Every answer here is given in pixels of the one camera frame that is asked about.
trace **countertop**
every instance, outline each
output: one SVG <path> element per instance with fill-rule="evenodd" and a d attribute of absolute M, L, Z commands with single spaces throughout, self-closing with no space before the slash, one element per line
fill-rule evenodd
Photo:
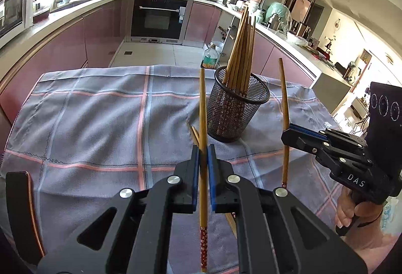
<path fill-rule="evenodd" d="M 237 18 L 241 18 L 241 13 L 233 11 L 232 9 L 229 9 L 228 7 L 223 6 L 220 3 L 207 0 L 194 0 L 194 2 L 215 6 Z M 311 72 L 314 75 L 315 78 L 319 77 L 322 73 L 324 73 L 325 75 L 332 77 L 337 81 L 351 87 L 351 85 L 342 78 L 342 75 L 338 71 L 331 69 L 325 63 L 316 59 L 311 53 L 301 48 L 300 46 L 289 43 L 286 40 L 286 36 L 284 34 L 280 32 L 277 32 L 275 34 L 270 29 L 262 26 L 261 24 L 256 25 L 256 30 L 261 34 L 267 36 L 271 40 L 275 41 L 278 45 L 280 45 L 291 56 L 293 56 L 294 61 L 296 63 L 300 63 L 305 68 L 307 68 L 309 72 Z"/>
<path fill-rule="evenodd" d="M 111 1 L 114 0 L 90 0 L 79 6 L 51 13 L 49 18 L 14 37 L 0 50 L 0 80 L 23 55 L 47 35 L 67 22 Z"/>

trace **screw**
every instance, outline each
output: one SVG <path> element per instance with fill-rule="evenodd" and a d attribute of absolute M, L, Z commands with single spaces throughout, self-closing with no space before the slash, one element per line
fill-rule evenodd
<path fill-rule="evenodd" d="M 228 176 L 228 181 L 230 183 L 238 183 L 240 181 L 240 177 L 237 176 L 236 174 L 232 174 L 232 175 Z"/>
<path fill-rule="evenodd" d="M 170 176 L 168 177 L 168 183 L 170 184 L 176 184 L 180 182 L 180 177 L 178 176 Z"/>
<path fill-rule="evenodd" d="M 285 188 L 278 188 L 275 190 L 275 195 L 277 195 L 278 197 L 286 197 L 287 190 Z"/>
<path fill-rule="evenodd" d="M 122 198 L 129 198 L 133 195 L 133 191 L 129 188 L 124 188 L 124 189 L 120 190 L 119 195 Z"/>

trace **gray tablecloth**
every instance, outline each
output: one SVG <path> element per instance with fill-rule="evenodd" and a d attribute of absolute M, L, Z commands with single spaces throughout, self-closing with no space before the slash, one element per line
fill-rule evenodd
<path fill-rule="evenodd" d="M 59 246 L 121 188 L 147 189 L 190 158 L 188 119 L 198 127 L 198 69 L 170 66 L 80 69 L 46 73 L 23 105 L 0 168 L 0 225 L 12 239 L 5 207 L 5 175 L 28 171 L 46 251 Z M 214 143 L 217 157 L 257 187 L 281 185 L 281 86 L 271 92 L 241 139 Z M 206 90 L 214 84 L 206 70 Z M 313 130 L 337 128 L 311 89 L 288 83 L 291 122 Z M 333 225 L 339 185 L 311 155 L 291 150 L 289 190 Z M 238 270 L 237 245 L 224 215 L 209 215 L 209 273 Z M 199 271 L 198 210 L 175 214 L 168 273 Z"/>

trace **plastic bottle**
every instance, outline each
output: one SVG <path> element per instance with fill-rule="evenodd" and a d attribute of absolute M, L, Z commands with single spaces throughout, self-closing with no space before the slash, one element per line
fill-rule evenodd
<path fill-rule="evenodd" d="M 209 49 L 204 52 L 204 58 L 202 61 L 202 67 L 206 69 L 214 69 L 216 61 L 218 61 L 219 54 L 216 51 L 215 44 L 212 44 Z"/>

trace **metal mesh basket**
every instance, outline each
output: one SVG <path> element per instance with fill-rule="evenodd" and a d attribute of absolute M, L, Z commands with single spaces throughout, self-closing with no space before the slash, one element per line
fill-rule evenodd
<path fill-rule="evenodd" d="M 261 104 L 269 100 L 268 87 L 254 74 L 250 76 L 246 96 L 236 94 L 222 82 L 226 67 L 215 71 L 215 84 L 207 104 L 208 134 L 222 142 L 240 138 Z"/>

